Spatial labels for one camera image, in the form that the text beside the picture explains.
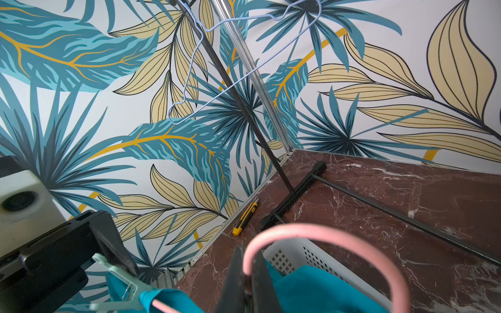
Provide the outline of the turquoise printed t-shirt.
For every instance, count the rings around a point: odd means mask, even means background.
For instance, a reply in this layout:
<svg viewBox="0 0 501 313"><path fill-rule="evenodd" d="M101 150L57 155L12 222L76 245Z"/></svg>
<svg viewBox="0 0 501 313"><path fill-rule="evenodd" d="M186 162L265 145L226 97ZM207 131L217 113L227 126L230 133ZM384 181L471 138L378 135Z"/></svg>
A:
<svg viewBox="0 0 501 313"><path fill-rule="evenodd" d="M265 261L283 312L387 312L382 306L328 272L302 266L282 276ZM204 312L176 289L161 290L161 302L178 312Z"/></svg>

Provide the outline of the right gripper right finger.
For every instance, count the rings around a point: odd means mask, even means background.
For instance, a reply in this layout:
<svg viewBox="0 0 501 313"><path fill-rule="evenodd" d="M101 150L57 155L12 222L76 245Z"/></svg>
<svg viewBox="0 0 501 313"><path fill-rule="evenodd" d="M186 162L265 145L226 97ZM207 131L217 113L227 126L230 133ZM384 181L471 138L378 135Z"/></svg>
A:
<svg viewBox="0 0 501 313"><path fill-rule="evenodd" d="M258 252L253 260L253 271L250 277L250 308L253 313L283 312L277 293L262 252Z"/></svg>

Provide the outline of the pink wire hanger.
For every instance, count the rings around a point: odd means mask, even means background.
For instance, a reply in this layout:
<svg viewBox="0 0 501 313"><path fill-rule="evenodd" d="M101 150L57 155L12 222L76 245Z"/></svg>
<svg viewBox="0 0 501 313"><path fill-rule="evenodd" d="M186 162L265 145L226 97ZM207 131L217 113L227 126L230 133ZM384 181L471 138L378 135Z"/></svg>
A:
<svg viewBox="0 0 501 313"><path fill-rule="evenodd" d="M250 312L250 276L253 271L254 257L275 241L301 237L341 246L371 263L382 273L390 286L392 312L410 311L410 292L403 275L394 263L373 245L335 228L316 224L292 223L274 226L261 232L244 249L243 273L247 279L245 291L249 297Z"/></svg>

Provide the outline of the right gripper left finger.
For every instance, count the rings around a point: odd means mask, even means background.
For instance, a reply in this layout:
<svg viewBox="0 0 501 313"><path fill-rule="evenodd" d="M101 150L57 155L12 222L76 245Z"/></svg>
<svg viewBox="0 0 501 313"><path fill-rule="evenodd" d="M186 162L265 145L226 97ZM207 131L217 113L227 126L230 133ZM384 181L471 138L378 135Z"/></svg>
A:
<svg viewBox="0 0 501 313"><path fill-rule="evenodd" d="M231 258L230 267L220 293L216 313L244 313L250 312L249 297L246 295L246 276L243 273L244 248L235 249Z"/></svg>

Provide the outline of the mint white clothespin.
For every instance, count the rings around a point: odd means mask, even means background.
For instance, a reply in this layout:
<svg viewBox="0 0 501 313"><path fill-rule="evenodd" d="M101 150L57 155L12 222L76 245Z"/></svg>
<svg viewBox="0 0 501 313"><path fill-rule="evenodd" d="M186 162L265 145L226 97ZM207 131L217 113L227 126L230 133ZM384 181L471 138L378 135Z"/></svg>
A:
<svg viewBox="0 0 501 313"><path fill-rule="evenodd" d="M121 267L109 263L102 254L95 253L92 259L108 271L106 283L108 285L110 301L91 303L89 305L90 311L148 312L146 307L143 306L140 296L144 292L152 292L152 286L143 283Z"/></svg>

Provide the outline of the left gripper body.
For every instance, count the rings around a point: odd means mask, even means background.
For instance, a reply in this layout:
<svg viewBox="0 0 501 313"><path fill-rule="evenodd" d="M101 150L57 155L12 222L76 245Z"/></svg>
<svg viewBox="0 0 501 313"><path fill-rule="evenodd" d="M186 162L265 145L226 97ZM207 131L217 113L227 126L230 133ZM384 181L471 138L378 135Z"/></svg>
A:
<svg viewBox="0 0 501 313"><path fill-rule="evenodd" d="M96 253L139 274L112 215L86 211L1 255L1 311L55 312L86 286Z"/></svg>

